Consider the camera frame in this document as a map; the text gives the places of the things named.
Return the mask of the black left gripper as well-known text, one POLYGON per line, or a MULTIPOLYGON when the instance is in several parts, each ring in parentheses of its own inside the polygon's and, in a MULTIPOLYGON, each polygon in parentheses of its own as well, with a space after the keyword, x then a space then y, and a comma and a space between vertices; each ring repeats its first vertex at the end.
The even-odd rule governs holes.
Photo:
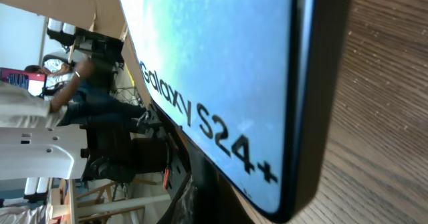
POLYGON ((160 172, 162 185, 170 197, 180 197, 191 178, 189 155, 169 119, 156 106, 149 106, 147 112, 140 123, 144 136, 167 150, 167 163, 160 172))

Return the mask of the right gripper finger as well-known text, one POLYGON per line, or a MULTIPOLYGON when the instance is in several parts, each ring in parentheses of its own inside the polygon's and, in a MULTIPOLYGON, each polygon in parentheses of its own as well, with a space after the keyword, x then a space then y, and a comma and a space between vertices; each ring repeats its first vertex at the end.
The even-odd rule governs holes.
POLYGON ((232 186, 197 150, 189 151, 191 178, 158 224, 253 224, 232 186))

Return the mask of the Samsung Galaxy smartphone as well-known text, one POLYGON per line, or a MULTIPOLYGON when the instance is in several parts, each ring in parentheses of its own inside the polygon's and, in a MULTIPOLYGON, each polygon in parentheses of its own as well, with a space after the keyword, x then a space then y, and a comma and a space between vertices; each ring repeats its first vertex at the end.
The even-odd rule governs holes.
POLYGON ((150 97, 263 217, 315 196, 351 0, 120 0, 150 97))

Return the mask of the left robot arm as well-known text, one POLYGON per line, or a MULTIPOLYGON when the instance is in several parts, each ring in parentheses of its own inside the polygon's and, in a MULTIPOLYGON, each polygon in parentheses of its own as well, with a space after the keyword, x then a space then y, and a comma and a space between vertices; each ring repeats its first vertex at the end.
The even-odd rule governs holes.
POLYGON ((174 197, 191 175, 163 124, 145 112, 137 126, 146 138, 131 138, 111 123, 53 128, 2 128, 1 179, 59 178, 130 183, 137 175, 160 172, 174 197))

